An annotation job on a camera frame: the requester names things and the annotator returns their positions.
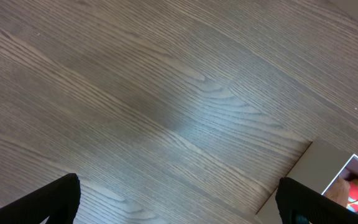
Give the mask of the red toy ball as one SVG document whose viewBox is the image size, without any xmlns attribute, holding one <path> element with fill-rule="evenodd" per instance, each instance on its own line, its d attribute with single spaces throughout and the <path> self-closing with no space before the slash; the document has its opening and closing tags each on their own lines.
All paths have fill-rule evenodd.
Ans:
<svg viewBox="0 0 358 224">
<path fill-rule="evenodd" d="M 352 212 L 358 212 L 358 186 L 350 182 L 349 196 L 346 208 Z"/>
</svg>

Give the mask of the brown plush toy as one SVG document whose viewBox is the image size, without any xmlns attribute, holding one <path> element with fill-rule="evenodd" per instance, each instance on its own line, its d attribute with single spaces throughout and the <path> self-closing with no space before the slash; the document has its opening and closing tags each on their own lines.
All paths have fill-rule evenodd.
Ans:
<svg viewBox="0 0 358 224">
<path fill-rule="evenodd" d="M 342 177 L 337 177 L 325 191 L 324 196 L 343 207 L 347 207 L 350 187 L 348 181 Z"/>
</svg>

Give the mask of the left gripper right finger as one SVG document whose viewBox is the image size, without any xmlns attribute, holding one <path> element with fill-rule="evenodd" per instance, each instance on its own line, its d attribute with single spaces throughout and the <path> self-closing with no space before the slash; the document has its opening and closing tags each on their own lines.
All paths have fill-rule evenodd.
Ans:
<svg viewBox="0 0 358 224">
<path fill-rule="evenodd" d="M 275 201 L 283 224 L 358 224 L 358 214 L 289 177 L 280 179 Z"/>
</svg>

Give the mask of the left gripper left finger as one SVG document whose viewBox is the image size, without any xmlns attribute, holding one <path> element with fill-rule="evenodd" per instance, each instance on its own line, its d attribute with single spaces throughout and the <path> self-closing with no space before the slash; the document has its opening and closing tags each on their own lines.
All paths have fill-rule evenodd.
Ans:
<svg viewBox="0 0 358 224">
<path fill-rule="evenodd" d="M 69 173 L 0 208 L 0 224 L 73 224 L 80 198 L 80 180 Z"/>
</svg>

